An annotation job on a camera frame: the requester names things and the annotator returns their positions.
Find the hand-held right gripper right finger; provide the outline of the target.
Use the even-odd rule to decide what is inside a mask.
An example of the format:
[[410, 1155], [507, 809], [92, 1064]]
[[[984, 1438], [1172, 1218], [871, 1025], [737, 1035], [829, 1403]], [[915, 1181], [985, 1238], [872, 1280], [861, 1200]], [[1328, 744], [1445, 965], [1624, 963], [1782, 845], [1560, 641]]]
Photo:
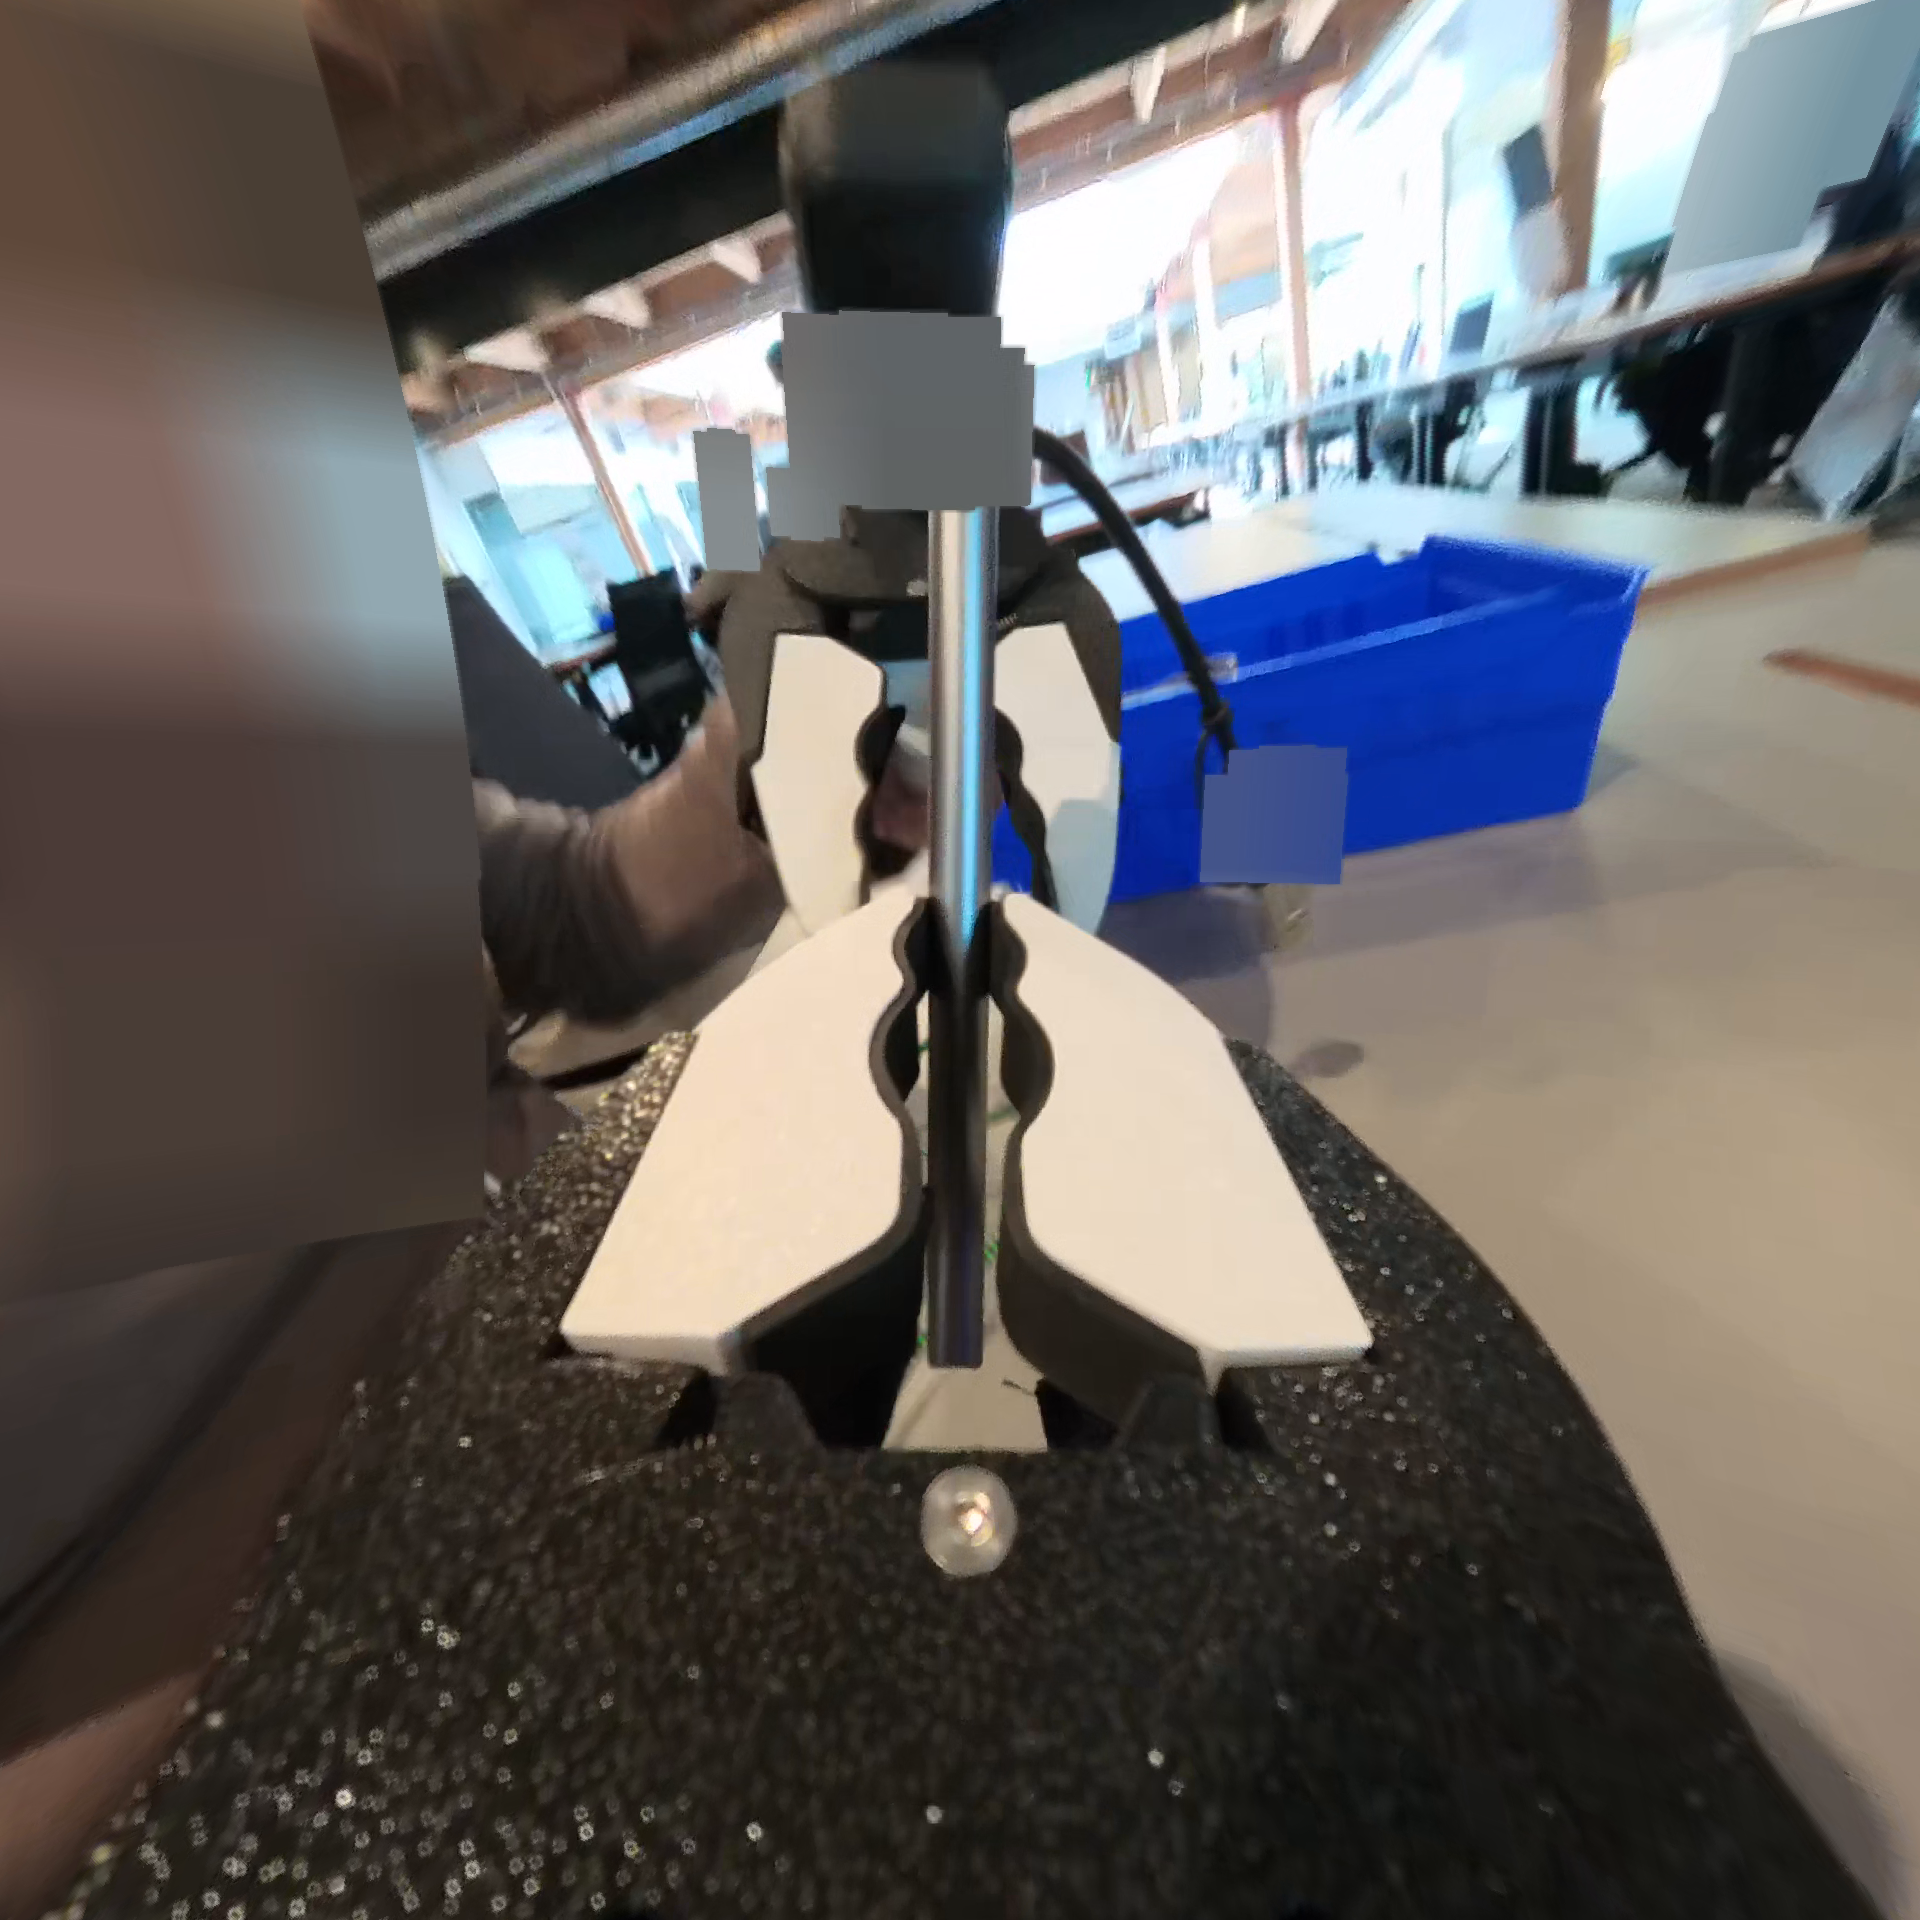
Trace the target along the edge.
[[1042, 1382], [1120, 1429], [1160, 1380], [1353, 1362], [1374, 1333], [1224, 1035], [1034, 895], [996, 902], [996, 1299]]

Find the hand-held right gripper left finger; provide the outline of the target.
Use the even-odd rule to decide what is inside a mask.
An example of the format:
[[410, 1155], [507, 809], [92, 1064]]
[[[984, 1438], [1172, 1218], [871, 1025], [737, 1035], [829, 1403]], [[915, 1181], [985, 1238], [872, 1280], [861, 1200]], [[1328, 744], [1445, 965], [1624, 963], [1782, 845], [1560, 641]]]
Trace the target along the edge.
[[928, 902], [789, 947], [693, 1037], [561, 1317], [572, 1354], [774, 1375], [829, 1448], [879, 1448], [924, 1303]]

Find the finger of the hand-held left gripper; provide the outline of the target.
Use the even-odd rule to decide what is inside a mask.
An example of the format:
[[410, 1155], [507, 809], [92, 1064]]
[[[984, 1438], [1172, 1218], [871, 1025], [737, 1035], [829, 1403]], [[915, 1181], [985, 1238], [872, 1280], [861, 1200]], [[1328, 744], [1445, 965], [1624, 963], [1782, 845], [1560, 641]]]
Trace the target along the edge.
[[1097, 934], [1117, 871], [1120, 748], [1063, 623], [997, 641], [996, 770], [1023, 858], [1009, 874]]
[[891, 757], [885, 672], [836, 638], [780, 633], [751, 796], [799, 934], [861, 905], [903, 856], [876, 832], [876, 793]]

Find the silver metal rod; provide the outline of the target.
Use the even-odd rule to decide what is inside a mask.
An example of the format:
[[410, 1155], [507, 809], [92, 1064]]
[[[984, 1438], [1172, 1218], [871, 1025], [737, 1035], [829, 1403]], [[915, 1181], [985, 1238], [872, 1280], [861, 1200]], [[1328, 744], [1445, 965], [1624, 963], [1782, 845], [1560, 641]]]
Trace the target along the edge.
[[929, 517], [928, 1360], [970, 1372], [985, 1330], [985, 938], [996, 774], [996, 509]]

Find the person's left forearm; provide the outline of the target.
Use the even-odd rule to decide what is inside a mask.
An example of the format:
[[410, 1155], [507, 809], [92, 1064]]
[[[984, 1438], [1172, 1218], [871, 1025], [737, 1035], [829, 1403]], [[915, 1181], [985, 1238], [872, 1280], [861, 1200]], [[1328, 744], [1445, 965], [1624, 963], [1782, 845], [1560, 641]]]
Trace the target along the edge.
[[718, 692], [679, 757], [598, 811], [472, 783], [478, 901], [502, 1018], [624, 1024], [762, 941], [784, 898], [741, 816], [741, 732]]

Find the black office chair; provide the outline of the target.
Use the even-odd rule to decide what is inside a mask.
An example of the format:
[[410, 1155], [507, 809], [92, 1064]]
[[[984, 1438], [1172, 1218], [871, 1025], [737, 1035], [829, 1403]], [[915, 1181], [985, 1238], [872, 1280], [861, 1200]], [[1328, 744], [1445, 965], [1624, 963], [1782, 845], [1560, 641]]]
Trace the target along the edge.
[[612, 665], [628, 707], [612, 720], [620, 743], [658, 765], [671, 763], [696, 732], [712, 681], [671, 569], [610, 583]]

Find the blue plastic bin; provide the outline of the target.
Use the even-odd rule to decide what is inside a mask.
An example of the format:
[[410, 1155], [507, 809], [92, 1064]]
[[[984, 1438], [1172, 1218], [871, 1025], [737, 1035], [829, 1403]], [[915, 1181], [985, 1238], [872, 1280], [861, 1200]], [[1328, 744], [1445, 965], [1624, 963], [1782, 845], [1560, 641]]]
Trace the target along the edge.
[[1155, 606], [1117, 616], [1069, 551], [1023, 560], [1002, 629], [1069, 626], [1117, 778], [1092, 778], [1092, 813], [1063, 809], [1046, 881], [1002, 803], [996, 880], [1055, 892], [1095, 930], [1119, 901], [1327, 887], [1348, 856], [1573, 811], [1644, 579], [1613, 558], [1430, 537], [1191, 599], [1188, 633], [1231, 719], [1224, 759]]

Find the long black desk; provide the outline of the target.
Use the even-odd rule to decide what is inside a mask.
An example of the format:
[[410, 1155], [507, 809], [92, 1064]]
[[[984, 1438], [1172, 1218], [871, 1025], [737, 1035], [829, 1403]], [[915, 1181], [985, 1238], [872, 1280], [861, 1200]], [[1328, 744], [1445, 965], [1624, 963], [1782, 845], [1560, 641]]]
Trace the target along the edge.
[[1708, 505], [1743, 505], [1759, 485], [1761, 456], [1778, 443], [1778, 434], [1766, 434], [1768, 394], [1782, 376], [1796, 376], [1808, 365], [1804, 354], [1785, 353], [1793, 326], [1865, 290], [1908, 283], [1916, 258], [1917, 237], [1908, 229], [1791, 272], [1750, 272], [1730, 288], [1616, 309], [1551, 339], [1465, 356], [1432, 373], [1345, 385], [1292, 406], [1285, 424], [1306, 434], [1320, 420], [1345, 428], [1356, 443], [1356, 471], [1369, 476], [1379, 420], [1403, 412], [1413, 420], [1413, 483], [1441, 488], [1448, 460], [1443, 428], [1460, 409], [1454, 391], [1471, 398], [1519, 391], [1526, 398], [1520, 495], [1598, 496], [1603, 479], [1578, 459], [1578, 398], [1590, 385], [1616, 385], [1626, 376], [1635, 394], [1652, 381], [1668, 398], [1705, 405], [1698, 418], [1705, 456], [1690, 466], [1692, 496]]

